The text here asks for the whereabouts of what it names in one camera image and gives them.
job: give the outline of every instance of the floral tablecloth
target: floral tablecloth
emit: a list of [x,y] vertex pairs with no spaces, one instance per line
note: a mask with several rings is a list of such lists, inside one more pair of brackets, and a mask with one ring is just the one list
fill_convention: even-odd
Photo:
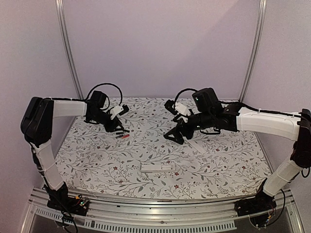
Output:
[[[220,135],[194,134],[190,144],[179,145],[163,137],[175,126],[165,108],[167,99],[125,98],[130,111],[120,120],[130,136],[116,139],[102,125],[78,117],[70,129],[56,163],[69,187],[150,199],[212,199],[249,195],[271,174],[253,132]],[[191,99],[180,100],[191,107]],[[175,164],[174,172],[142,173],[140,165]]]

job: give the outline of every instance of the wire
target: wire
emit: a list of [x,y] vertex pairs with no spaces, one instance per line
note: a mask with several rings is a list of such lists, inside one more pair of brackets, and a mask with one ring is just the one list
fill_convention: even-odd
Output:
[[194,92],[197,92],[198,90],[193,89],[193,88],[186,88],[186,89],[183,89],[183,90],[181,90],[180,92],[178,92],[178,94],[177,94],[177,96],[175,97],[175,100],[174,100],[173,108],[175,108],[175,104],[176,104],[176,102],[177,102],[177,100],[178,100],[178,97],[179,97],[182,93],[184,93],[185,91],[194,91]]
[[115,88],[118,89],[118,91],[120,92],[120,98],[121,98],[121,99],[120,99],[120,104],[119,104],[119,105],[121,105],[121,104],[122,104],[122,100],[123,100],[122,91],[121,91],[121,89],[120,89],[117,85],[115,85],[115,84],[113,84],[113,83],[100,83],[100,84],[94,86],[94,87],[89,91],[87,97],[86,97],[83,101],[87,101],[88,98],[89,98],[89,96],[91,95],[92,91],[94,91],[97,87],[99,87],[99,86],[104,86],[104,85],[114,86]]
[[285,197],[284,191],[283,191],[282,189],[281,189],[281,191],[282,191],[283,197],[284,197],[284,202],[283,202],[282,210],[281,210],[280,214],[277,216],[277,218],[276,218],[273,222],[268,223],[267,226],[271,226],[271,225],[274,224],[276,221],[278,221],[278,219],[281,217],[281,215],[282,215],[282,213],[283,213],[283,211],[284,211],[284,209],[285,209],[286,197]]
[[303,178],[307,178],[310,175],[310,167],[308,168],[308,173],[306,175],[303,174],[303,170],[301,170],[301,175]]
[[221,133],[221,131],[219,129],[216,129],[214,128],[214,131],[213,133],[206,133],[206,132],[203,132],[202,130],[200,130],[200,133],[202,134],[205,134],[205,135],[219,135]]
[[261,113],[270,113],[270,114],[279,114],[279,115],[284,115],[284,116],[288,116],[288,117],[298,117],[300,119],[304,119],[308,122],[311,122],[311,120],[303,117],[303,116],[300,116],[300,115],[294,115],[294,114],[291,114],[291,113],[284,113],[284,112],[279,112],[279,111],[272,111],[272,110],[262,110],[262,109],[257,109],[257,108],[253,108],[245,103],[242,103],[242,102],[239,102],[239,101],[236,101],[236,102],[224,102],[224,101],[219,101],[220,103],[223,103],[223,104],[231,104],[231,103],[238,103],[238,104],[241,104],[243,107],[245,108],[248,108],[252,111],[255,111],[255,112],[261,112]]
[[65,227],[65,220],[67,220],[67,221],[72,221],[72,223],[73,223],[73,225],[74,225],[74,227],[75,227],[75,229],[76,229],[76,232],[75,232],[75,233],[78,233],[79,230],[78,230],[77,224],[76,224],[76,222],[75,222],[73,216],[71,215],[70,211],[68,211],[68,209],[62,204],[62,202],[61,202],[54,194],[49,193],[49,192],[48,192],[48,194],[51,195],[51,196],[53,196],[53,197],[55,198],[55,200],[57,200],[57,202],[58,202],[58,203],[62,206],[62,208],[64,209],[64,211],[61,211],[61,213],[62,213],[62,215],[63,215],[63,217],[62,217],[62,222],[63,222],[63,228],[65,229],[65,231],[68,232],[68,233],[72,233],[72,232],[70,232],[69,230],[67,230],[67,228]]

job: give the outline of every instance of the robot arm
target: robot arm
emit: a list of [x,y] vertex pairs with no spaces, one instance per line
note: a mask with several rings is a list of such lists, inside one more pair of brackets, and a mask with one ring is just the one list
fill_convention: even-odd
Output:
[[276,207],[274,196],[288,182],[293,180],[304,168],[311,167],[311,113],[303,109],[301,113],[281,113],[254,109],[240,102],[228,103],[222,107],[212,88],[196,91],[192,95],[199,113],[178,119],[180,111],[174,101],[169,100],[165,108],[176,115],[177,126],[164,135],[166,139],[183,144],[184,139],[191,139],[195,130],[214,128],[228,131],[255,131],[282,136],[294,141],[291,156],[258,189],[252,199],[236,202],[239,216],[254,214]]
[[57,117],[85,116],[87,123],[103,124],[107,132],[127,131],[117,115],[128,112],[126,105],[116,106],[108,112],[104,106],[106,95],[94,91],[89,100],[43,99],[33,97],[21,123],[21,131],[31,145],[34,163],[45,181],[45,189],[50,196],[48,207],[68,210],[70,213],[86,215],[88,201],[68,196],[68,188],[56,167],[51,147],[52,123]]

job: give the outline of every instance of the black cable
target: black cable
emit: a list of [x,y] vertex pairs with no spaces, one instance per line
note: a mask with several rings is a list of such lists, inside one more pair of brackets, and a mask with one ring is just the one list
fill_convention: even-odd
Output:
[[178,94],[177,94],[177,96],[175,97],[175,100],[174,100],[173,108],[175,108],[175,104],[176,104],[176,102],[177,102],[177,100],[178,100],[178,97],[179,97],[182,93],[184,93],[185,91],[194,91],[194,92],[196,92],[197,90],[196,90],[196,89],[193,89],[193,88],[186,88],[186,89],[183,89],[183,90],[181,90],[180,92],[178,92]]
[[122,104],[122,100],[123,100],[122,91],[121,91],[121,89],[120,89],[117,85],[115,85],[115,84],[113,84],[113,83],[100,83],[100,84],[96,85],[95,87],[93,87],[93,88],[89,91],[87,97],[86,97],[83,101],[87,101],[88,98],[89,98],[89,96],[91,95],[92,91],[94,91],[97,87],[99,87],[99,86],[104,86],[104,85],[114,86],[115,88],[118,89],[118,91],[120,92],[120,98],[121,98],[121,99],[120,99],[120,104],[119,104],[119,105],[121,105],[121,104]]
[[310,167],[308,168],[308,173],[306,175],[303,174],[303,170],[301,171],[301,175],[303,178],[307,178],[310,175]]
[[206,132],[203,132],[202,130],[200,130],[200,133],[205,134],[205,135],[219,135],[221,133],[221,131],[219,129],[214,128],[214,131],[215,132],[213,132],[213,133],[206,133]]
[[74,227],[75,227],[75,229],[76,229],[76,232],[75,232],[75,233],[78,233],[79,230],[78,230],[77,224],[76,224],[76,222],[75,222],[73,216],[71,215],[70,211],[68,211],[68,209],[62,204],[62,202],[61,202],[55,195],[53,195],[52,193],[49,193],[49,192],[48,192],[48,194],[51,195],[52,197],[54,197],[55,200],[57,200],[57,202],[58,202],[58,203],[62,206],[62,208],[64,209],[64,211],[61,211],[61,213],[62,213],[62,215],[63,215],[63,217],[62,217],[62,222],[63,222],[63,227],[64,227],[65,231],[68,232],[68,233],[72,233],[72,232],[70,232],[69,230],[67,230],[67,228],[65,227],[65,220],[67,220],[67,221],[72,221],[72,223],[73,223],[73,225],[74,225]]
[[238,104],[241,104],[242,107],[248,108],[249,110],[252,110],[252,111],[255,111],[255,112],[269,113],[269,114],[279,114],[279,115],[284,115],[284,116],[288,116],[288,117],[298,117],[298,118],[300,118],[300,119],[304,119],[304,120],[306,120],[306,121],[311,122],[309,119],[307,119],[307,118],[305,118],[305,117],[303,117],[303,116],[300,116],[300,115],[294,115],[294,114],[291,114],[291,113],[284,113],[284,112],[273,111],[273,110],[262,110],[262,109],[259,110],[259,109],[257,109],[257,108],[253,108],[253,107],[251,107],[251,106],[249,106],[249,105],[247,105],[247,104],[245,104],[245,103],[238,102],[238,101],[236,101],[236,102],[224,102],[224,101],[219,101],[219,102],[220,102],[220,103],[223,103],[223,104],[232,104],[232,103],[236,104],[236,103],[238,103]]
[[217,117],[211,112],[212,106],[208,107],[207,112],[212,116],[214,120],[218,120]]
[[282,207],[282,210],[281,210],[281,213],[277,216],[277,218],[271,222],[271,223],[268,223],[267,226],[271,226],[272,224],[274,224],[276,221],[278,221],[278,219],[281,217],[284,209],[285,209],[285,202],[286,202],[286,197],[285,197],[285,193],[284,191],[281,189],[282,193],[283,193],[283,197],[284,197],[284,202],[283,202],[283,207]]
[[73,98],[45,98],[46,100],[69,100],[69,101],[80,101],[84,102],[84,100],[73,99]]

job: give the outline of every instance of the aluminum frame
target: aluminum frame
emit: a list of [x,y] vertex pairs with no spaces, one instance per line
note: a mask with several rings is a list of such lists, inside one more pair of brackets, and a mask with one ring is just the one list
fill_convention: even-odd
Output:
[[240,102],[243,102],[245,100],[247,89],[248,89],[248,86],[249,86],[249,83],[252,77],[253,69],[255,66],[255,61],[256,61],[261,34],[262,34],[262,29],[263,29],[264,17],[266,14],[266,6],[267,6],[267,0],[260,0],[258,20],[257,20],[257,26],[256,26],[256,34],[255,34],[251,57],[249,59],[247,70],[246,70],[246,76],[244,79],[242,91],[239,97]]
[[[77,190],[69,189],[71,196],[76,195]],[[290,222],[295,233],[303,233],[301,220],[294,203],[293,196],[289,189],[285,189],[286,202],[285,206],[290,213]],[[76,216],[76,222],[80,227],[89,228],[90,223],[97,226],[117,226],[129,229],[144,229],[142,232],[147,232],[150,229],[155,232],[162,232],[164,229],[194,229],[211,225],[222,225],[229,222],[248,218],[249,216],[238,217],[234,210],[234,202],[240,197],[235,197],[231,200],[151,200],[117,197],[114,195],[97,194],[93,196],[89,193],[90,206],[86,217]],[[39,209],[46,210],[48,214],[45,217],[53,217],[59,219],[59,211],[49,209],[46,207],[49,196],[48,194],[38,188],[34,188],[29,199],[31,208],[26,217],[25,222],[27,226],[31,226],[34,214]],[[283,195],[278,193],[275,196],[277,209],[283,206]],[[22,233],[28,233],[24,227]]]
[[65,48],[65,52],[66,52],[66,57],[67,57],[72,81],[73,81],[74,87],[76,89],[78,98],[83,100],[84,97],[83,97],[80,81],[78,78],[77,70],[76,70],[76,67],[74,64],[72,51],[71,51],[71,47],[70,47],[70,43],[69,43],[69,37],[68,37],[66,21],[65,21],[63,0],[55,0],[55,3],[56,3],[56,10],[57,10],[60,32],[61,32],[63,43],[64,43],[64,48]]

